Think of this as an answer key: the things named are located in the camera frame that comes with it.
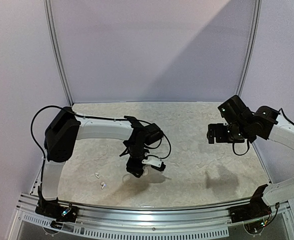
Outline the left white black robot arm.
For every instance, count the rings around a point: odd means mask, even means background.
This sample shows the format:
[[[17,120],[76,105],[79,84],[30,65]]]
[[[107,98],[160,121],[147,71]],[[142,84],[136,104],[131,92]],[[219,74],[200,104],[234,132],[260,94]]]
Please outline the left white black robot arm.
[[[43,198],[41,208],[50,217],[61,213],[61,206],[55,202],[65,163],[74,153],[79,141],[115,140],[125,147],[120,156],[128,155],[126,170],[139,178],[145,166],[160,172],[166,168],[163,160],[150,153],[151,145],[161,142],[164,133],[155,124],[133,116],[120,118],[99,117],[78,114],[70,107],[58,107],[58,114],[45,130],[43,165],[39,196]]]

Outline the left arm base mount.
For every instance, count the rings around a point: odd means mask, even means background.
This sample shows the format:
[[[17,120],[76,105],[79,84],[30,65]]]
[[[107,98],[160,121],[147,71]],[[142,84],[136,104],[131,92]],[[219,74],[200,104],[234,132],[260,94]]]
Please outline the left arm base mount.
[[[35,213],[52,218],[56,222],[75,223],[78,217],[79,208],[71,203],[68,205],[61,205],[58,202],[58,199],[45,200],[44,198],[40,198]]]

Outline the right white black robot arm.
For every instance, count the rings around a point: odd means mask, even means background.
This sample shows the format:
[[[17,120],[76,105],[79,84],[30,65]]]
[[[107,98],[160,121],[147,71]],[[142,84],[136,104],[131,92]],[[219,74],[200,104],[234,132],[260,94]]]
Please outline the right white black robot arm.
[[[206,137],[209,144],[226,143],[234,146],[239,143],[250,145],[257,138],[281,144],[294,151],[294,122],[282,109],[275,110],[261,106],[252,112],[238,95],[234,95],[218,110],[225,123],[210,123]],[[259,186],[245,205],[249,218],[269,212],[271,206],[294,198],[294,177],[275,185]]]

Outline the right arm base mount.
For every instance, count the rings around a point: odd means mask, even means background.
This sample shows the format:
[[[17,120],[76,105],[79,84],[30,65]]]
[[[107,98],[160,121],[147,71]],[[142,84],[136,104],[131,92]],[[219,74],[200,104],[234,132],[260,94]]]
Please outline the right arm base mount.
[[[262,200],[251,200],[247,204],[233,206],[227,209],[232,223],[245,222],[272,213],[271,207]]]

